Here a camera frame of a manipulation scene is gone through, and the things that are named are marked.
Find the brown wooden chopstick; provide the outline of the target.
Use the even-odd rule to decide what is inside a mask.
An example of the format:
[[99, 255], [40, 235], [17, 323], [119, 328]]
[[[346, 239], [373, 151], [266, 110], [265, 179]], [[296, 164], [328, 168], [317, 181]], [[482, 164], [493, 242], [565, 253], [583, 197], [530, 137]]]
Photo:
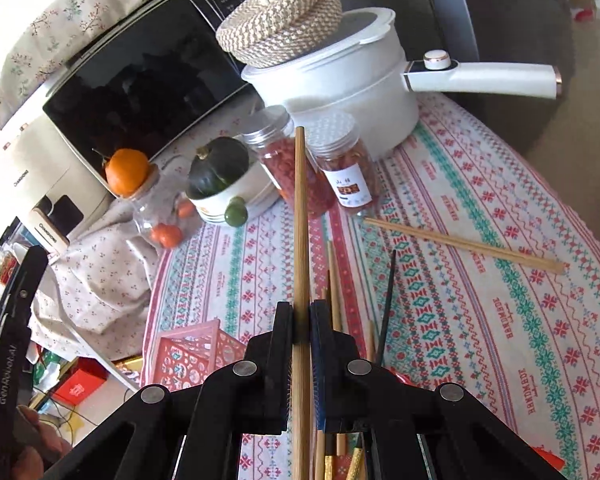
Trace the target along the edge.
[[342, 331], [340, 315], [340, 285], [339, 273], [334, 243], [330, 240], [327, 245], [327, 257], [329, 265], [329, 299], [332, 311], [332, 328], [337, 332]]

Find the cream air fryer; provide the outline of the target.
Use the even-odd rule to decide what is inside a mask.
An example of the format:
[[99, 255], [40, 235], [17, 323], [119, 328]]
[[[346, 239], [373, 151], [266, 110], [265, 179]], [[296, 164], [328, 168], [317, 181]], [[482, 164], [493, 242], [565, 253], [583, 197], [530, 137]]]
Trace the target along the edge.
[[6, 188], [15, 215], [58, 257], [108, 209], [112, 195], [42, 115], [4, 145]]

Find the black chopstick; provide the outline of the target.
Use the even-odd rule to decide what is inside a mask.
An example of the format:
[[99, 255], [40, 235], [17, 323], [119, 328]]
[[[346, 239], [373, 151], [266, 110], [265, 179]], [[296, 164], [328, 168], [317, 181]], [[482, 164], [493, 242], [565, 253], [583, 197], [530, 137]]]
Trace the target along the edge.
[[394, 276], [396, 275], [396, 250], [393, 249], [391, 253], [390, 260], [390, 270], [387, 281], [387, 293], [384, 304], [384, 310], [382, 310], [382, 323], [380, 326], [380, 333], [378, 339], [378, 346], [376, 352], [375, 363], [379, 366], [382, 365], [382, 361], [384, 360], [384, 352], [386, 346], [386, 339], [388, 335], [388, 326], [389, 326], [389, 315], [392, 305], [392, 297], [393, 297], [393, 287], [394, 287]]

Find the tall jar red goji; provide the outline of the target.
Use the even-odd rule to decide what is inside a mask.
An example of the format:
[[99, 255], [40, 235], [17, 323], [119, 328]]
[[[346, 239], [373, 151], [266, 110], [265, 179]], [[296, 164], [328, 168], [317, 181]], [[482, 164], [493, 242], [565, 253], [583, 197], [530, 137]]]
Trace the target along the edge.
[[[296, 190], [296, 141], [294, 120], [285, 107], [273, 105], [257, 110], [242, 123], [242, 140], [251, 148], [290, 208]], [[324, 174], [304, 154], [306, 162], [306, 212], [310, 219], [321, 217], [332, 208], [335, 195]]]

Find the clear glass jar with oranges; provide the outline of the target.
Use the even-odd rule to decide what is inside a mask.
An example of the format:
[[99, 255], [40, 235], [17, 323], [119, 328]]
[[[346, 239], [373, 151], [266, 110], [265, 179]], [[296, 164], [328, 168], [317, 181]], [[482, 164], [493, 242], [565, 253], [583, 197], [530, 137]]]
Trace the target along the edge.
[[129, 198], [140, 236], [158, 250], [181, 246], [200, 228], [201, 220], [185, 188], [186, 181], [179, 174], [165, 174], [150, 165], [145, 182]]

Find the white electric cooking pot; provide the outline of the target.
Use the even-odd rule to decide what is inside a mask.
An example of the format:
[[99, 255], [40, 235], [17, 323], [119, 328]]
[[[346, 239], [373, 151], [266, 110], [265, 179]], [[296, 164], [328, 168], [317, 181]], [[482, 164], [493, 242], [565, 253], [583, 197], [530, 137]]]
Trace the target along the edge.
[[414, 130], [419, 92], [531, 96], [562, 91], [555, 66], [458, 62], [445, 50], [407, 59], [387, 8], [343, 13], [336, 32], [312, 52], [269, 68], [247, 66], [242, 79], [267, 106], [281, 105], [304, 125], [333, 112], [354, 117], [372, 159], [384, 157]]

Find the patterned handmade tablecloth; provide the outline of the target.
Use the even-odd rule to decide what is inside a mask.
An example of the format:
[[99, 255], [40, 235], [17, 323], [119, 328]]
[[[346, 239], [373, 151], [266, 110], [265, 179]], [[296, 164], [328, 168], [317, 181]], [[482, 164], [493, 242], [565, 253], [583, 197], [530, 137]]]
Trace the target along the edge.
[[344, 329], [380, 327], [396, 275], [384, 363], [415, 385], [458, 382], [565, 463], [600, 479], [600, 242], [505, 142], [444, 96], [377, 166], [378, 214], [561, 261], [564, 275], [366, 226], [332, 208], [309, 224], [312, 292], [335, 246]]

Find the dark green squash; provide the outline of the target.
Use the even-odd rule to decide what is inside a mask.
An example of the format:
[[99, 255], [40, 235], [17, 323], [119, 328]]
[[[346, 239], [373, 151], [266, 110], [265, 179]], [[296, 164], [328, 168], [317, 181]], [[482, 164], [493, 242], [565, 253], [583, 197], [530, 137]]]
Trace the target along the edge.
[[198, 148], [189, 167], [187, 196], [202, 200], [221, 193], [249, 169], [249, 152], [242, 142], [219, 136]]

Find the small floral beige cloth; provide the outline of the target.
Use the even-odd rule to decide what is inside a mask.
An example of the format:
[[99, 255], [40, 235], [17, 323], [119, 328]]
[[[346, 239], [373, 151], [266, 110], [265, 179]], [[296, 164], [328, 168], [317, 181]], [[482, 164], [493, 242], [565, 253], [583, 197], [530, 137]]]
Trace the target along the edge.
[[31, 339], [67, 360], [85, 356], [59, 318], [63, 308], [80, 335], [107, 358], [140, 354], [161, 256], [140, 236], [131, 203], [114, 200], [47, 268], [31, 307]]

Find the short jar labelled dried fruit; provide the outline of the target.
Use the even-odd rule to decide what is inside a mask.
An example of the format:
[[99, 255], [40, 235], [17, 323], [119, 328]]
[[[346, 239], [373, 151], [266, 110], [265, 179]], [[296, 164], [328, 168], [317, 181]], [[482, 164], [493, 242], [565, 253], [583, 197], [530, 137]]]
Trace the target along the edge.
[[355, 119], [343, 112], [315, 117], [306, 125], [306, 144], [338, 204], [352, 216], [369, 216], [380, 185]]

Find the wooden chopstick on table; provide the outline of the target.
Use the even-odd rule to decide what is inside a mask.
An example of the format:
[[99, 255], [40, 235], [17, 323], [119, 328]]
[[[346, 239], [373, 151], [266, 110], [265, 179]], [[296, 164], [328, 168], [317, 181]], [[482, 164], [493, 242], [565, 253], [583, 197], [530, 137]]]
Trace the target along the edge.
[[433, 242], [467, 250], [468, 252], [475, 252], [476, 254], [517, 263], [521, 266], [528, 266], [528, 268], [531, 269], [538, 269], [557, 275], [564, 275], [566, 272], [566, 266], [560, 261], [528, 255], [524, 254], [523, 252], [514, 252], [511, 249], [503, 247], [495, 247], [488, 244], [474, 242], [473, 240], [466, 240], [466, 238], [434, 231], [427, 231], [424, 229], [414, 228], [414, 226], [404, 226], [403, 224], [391, 223], [385, 220], [366, 218], [364, 222], [384, 230], [400, 232], [408, 236], [421, 238], [422, 240], [432, 240]]

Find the light wooden chopstick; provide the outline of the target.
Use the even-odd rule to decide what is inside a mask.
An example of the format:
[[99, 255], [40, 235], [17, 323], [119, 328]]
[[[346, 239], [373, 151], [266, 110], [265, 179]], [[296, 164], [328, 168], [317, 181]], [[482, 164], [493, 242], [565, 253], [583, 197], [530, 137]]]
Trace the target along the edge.
[[310, 478], [311, 364], [309, 335], [310, 271], [306, 211], [306, 140], [294, 130], [294, 344], [291, 363], [291, 478]]

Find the orange tangerine on jar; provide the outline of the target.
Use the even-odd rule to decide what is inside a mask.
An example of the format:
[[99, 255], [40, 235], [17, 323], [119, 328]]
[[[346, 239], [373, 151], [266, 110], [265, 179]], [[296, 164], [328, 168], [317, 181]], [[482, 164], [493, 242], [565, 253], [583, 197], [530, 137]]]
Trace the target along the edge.
[[115, 196], [128, 198], [147, 180], [150, 163], [148, 157], [134, 148], [119, 148], [106, 156], [93, 148], [100, 158], [100, 173]]

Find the pink plastic utensil basket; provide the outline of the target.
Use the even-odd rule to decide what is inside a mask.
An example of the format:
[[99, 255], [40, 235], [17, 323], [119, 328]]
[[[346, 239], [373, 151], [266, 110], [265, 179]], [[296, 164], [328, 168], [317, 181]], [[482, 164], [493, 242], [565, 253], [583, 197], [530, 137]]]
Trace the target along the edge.
[[241, 360], [246, 346], [215, 320], [158, 333], [149, 351], [146, 384], [178, 391], [201, 385], [213, 372]]

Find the green lime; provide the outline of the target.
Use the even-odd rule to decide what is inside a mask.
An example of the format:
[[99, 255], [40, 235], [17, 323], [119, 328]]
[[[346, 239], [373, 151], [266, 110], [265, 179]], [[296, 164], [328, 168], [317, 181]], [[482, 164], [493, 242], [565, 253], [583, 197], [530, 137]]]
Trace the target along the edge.
[[246, 201], [240, 197], [233, 197], [227, 204], [224, 211], [224, 221], [232, 228], [243, 226], [249, 217]]

